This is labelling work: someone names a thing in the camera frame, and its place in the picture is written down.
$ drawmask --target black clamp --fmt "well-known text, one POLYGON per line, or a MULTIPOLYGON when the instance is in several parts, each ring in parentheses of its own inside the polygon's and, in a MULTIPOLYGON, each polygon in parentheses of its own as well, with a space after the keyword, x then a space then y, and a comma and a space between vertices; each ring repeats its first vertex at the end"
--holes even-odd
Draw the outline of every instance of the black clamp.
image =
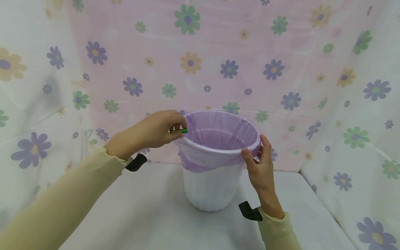
POLYGON ((249 219, 249 220, 256 220, 256 221, 263 220, 258 208, 252 209, 250 204, 247 201, 240 203, 239 208, 240 208, 240 211, 242 212, 242 215, 244 216, 244 218, 249 219))
POLYGON ((136 172, 145 162, 147 162, 147 158, 142 154, 138 154, 125 168, 131 172, 136 172))

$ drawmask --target hand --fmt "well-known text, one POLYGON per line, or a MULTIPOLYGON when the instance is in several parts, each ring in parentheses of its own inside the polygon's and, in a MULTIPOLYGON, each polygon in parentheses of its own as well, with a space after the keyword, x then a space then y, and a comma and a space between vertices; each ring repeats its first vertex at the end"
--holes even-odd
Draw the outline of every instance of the hand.
POLYGON ((260 138, 262 146, 257 153, 260 161, 253 158, 248 148, 242 149, 242 157, 247 165, 250 182, 260 199, 262 210, 271 217, 282 219, 285 214, 275 193, 271 144, 264 135, 261 135, 260 138))
POLYGON ((173 140, 183 137, 180 132, 169 131, 187 128, 185 118, 176 110, 155 112, 134 126, 119 132, 104 146, 109 155, 128 160, 143 148, 159 148, 173 140))

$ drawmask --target beige sleeve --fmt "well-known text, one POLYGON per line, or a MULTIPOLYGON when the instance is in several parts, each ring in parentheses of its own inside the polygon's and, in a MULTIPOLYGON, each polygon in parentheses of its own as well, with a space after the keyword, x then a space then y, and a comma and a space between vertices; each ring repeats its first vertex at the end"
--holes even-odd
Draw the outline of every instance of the beige sleeve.
POLYGON ((0 249, 58 249, 126 165, 105 148, 96 149, 8 224, 0 234, 0 249))
POLYGON ((258 227, 266 250, 301 250, 288 213, 280 220, 267 215, 261 207, 258 210, 263 218, 258 227))

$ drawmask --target trash can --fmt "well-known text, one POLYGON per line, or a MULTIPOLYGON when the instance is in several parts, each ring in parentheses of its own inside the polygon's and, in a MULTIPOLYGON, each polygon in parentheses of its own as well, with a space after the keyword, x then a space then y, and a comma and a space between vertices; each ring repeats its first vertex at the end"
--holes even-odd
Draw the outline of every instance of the trash can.
POLYGON ((201 110, 184 115, 188 133, 175 141, 183 165, 184 191, 200 210, 218 211, 232 200, 245 167, 241 150, 256 156, 260 131, 236 114, 201 110))

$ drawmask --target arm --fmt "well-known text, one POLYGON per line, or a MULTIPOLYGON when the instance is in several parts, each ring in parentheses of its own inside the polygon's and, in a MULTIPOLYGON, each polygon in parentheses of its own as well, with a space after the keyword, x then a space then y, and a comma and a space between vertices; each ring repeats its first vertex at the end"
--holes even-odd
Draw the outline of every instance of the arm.
POLYGON ((116 134, 77 167, 66 172, 0 234, 0 249, 56 250, 74 232, 100 195, 118 178, 127 160, 142 148, 158 148, 186 128, 175 110, 156 112, 116 134))
POLYGON ((264 135, 261 135, 261 141, 263 146, 257 154, 259 162, 253 159, 247 148, 242 149, 242 156, 247 165, 250 182, 261 203, 258 210, 263 221, 258 223, 258 227, 262 240, 267 250, 301 250, 289 214, 283 211, 275 193, 271 144, 264 135))

